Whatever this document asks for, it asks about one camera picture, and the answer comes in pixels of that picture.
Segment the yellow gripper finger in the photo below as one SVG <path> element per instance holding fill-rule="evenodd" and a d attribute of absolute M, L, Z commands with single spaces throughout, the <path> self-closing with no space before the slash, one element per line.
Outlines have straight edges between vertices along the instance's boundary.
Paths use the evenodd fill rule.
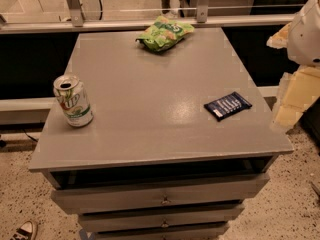
<path fill-rule="evenodd" d="M 283 26 L 278 32 L 270 36 L 267 40 L 266 45 L 275 49 L 282 49 L 287 47 L 288 43 L 288 32 L 291 24 L 288 23 Z"/>
<path fill-rule="evenodd" d="M 273 106 L 272 127 L 288 131 L 320 97 L 320 68 L 300 66 L 293 74 L 280 79 Z"/>

